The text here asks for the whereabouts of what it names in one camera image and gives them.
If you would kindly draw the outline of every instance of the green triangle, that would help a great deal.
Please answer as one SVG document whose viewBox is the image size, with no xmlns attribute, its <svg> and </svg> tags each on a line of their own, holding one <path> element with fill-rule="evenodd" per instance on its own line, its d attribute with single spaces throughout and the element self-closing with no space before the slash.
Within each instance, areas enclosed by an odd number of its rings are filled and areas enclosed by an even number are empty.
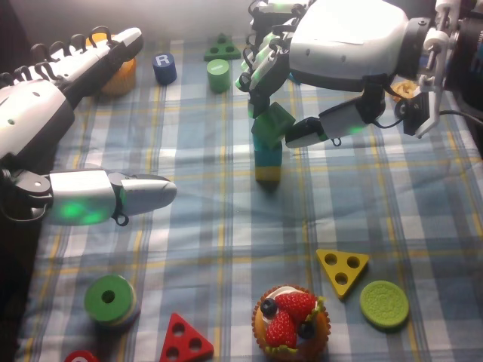
<svg viewBox="0 0 483 362">
<path fill-rule="evenodd" d="M 213 59 L 240 59 L 242 54 L 232 43 L 231 39 L 224 35 L 219 34 L 217 40 L 205 53 L 205 61 L 209 62 Z"/>
</svg>

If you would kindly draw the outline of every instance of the plaid tablecloth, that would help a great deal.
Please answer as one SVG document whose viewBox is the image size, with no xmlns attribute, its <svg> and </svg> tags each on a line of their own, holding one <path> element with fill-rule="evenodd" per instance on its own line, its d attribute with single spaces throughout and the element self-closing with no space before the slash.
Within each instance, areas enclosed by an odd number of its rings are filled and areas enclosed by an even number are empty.
<svg viewBox="0 0 483 362">
<path fill-rule="evenodd" d="M 247 95 L 209 91 L 208 46 L 171 43 L 178 79 L 159 87 L 151 57 L 160 49 L 148 44 L 135 90 L 78 107 L 57 169 L 154 173 L 172 179 L 178 196 L 124 228 L 45 223 L 18 361 L 62 361 L 79 349 L 101 362 L 157 361 L 173 312 L 213 343 L 214 360 L 262 361 L 251 312 L 284 283 L 327 297 L 327 361 L 483 360 L 483 163 L 464 121 L 445 116 L 422 140 L 370 126 L 341 147 L 284 148 L 283 180 L 265 192 L 254 180 Z M 287 81 L 272 100 L 300 120 L 350 97 Z M 392 107 L 388 98 L 381 123 L 394 122 Z M 371 256 L 345 302 L 318 248 Z M 97 334 L 83 309 L 86 289 L 106 273 L 126 277 L 140 300 L 139 319 L 122 335 Z M 375 280 L 408 295 L 398 333 L 375 330 L 360 312 L 361 289 Z"/>
</svg>

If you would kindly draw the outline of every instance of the blue cylinder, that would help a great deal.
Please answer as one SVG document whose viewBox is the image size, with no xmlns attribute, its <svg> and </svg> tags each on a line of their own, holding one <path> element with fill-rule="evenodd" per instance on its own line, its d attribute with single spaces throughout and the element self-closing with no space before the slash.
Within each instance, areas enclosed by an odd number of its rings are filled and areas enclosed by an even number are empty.
<svg viewBox="0 0 483 362">
<path fill-rule="evenodd" d="M 156 54 L 152 58 L 152 68 L 159 84 L 168 85 L 176 80 L 176 66 L 172 54 Z"/>
</svg>

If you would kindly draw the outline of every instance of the yellow triangle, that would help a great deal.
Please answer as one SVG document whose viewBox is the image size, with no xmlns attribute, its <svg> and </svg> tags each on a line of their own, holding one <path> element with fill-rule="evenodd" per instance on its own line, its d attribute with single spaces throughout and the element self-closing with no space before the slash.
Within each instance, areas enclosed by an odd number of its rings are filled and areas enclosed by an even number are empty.
<svg viewBox="0 0 483 362">
<path fill-rule="evenodd" d="M 346 296 L 369 262 L 369 255 L 336 250 L 318 249 L 317 257 L 339 299 Z"/>
</svg>

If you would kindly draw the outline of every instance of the red triangle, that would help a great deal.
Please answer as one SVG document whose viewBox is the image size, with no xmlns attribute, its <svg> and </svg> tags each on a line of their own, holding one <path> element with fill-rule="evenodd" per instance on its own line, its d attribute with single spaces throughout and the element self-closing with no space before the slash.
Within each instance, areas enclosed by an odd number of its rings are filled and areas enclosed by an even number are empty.
<svg viewBox="0 0 483 362">
<path fill-rule="evenodd" d="M 173 313 L 159 362 L 190 362 L 209 358 L 213 345 L 178 314 Z"/>
</svg>

